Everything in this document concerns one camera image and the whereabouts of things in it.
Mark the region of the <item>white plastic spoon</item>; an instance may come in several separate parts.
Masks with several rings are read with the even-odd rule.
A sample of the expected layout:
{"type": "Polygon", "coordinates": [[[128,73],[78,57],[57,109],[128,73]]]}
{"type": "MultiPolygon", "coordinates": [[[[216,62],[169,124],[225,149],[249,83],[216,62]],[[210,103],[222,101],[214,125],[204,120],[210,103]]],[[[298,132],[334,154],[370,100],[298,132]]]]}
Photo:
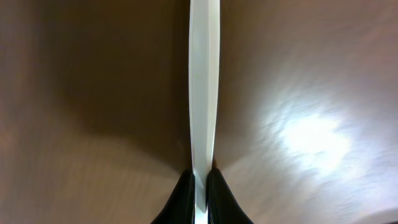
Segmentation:
{"type": "Polygon", "coordinates": [[[188,89],[194,224],[208,223],[206,178],[213,165],[220,72],[220,0],[191,0],[188,89]]]}

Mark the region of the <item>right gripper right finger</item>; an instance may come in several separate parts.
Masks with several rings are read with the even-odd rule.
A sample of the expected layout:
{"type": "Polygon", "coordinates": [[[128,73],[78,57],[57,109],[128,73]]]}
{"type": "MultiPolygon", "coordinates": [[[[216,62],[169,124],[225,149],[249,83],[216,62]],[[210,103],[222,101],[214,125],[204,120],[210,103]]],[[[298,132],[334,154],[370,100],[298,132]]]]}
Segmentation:
{"type": "Polygon", "coordinates": [[[212,168],[207,177],[208,224],[253,224],[229,189],[221,171],[212,168]]]}

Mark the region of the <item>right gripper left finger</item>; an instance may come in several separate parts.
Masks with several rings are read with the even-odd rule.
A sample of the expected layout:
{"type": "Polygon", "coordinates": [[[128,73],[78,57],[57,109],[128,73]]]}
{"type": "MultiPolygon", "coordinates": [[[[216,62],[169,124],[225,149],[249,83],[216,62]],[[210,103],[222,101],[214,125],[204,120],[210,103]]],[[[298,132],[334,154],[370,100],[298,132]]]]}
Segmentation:
{"type": "Polygon", "coordinates": [[[151,224],[194,224],[195,176],[183,171],[162,211],[151,224]]]}

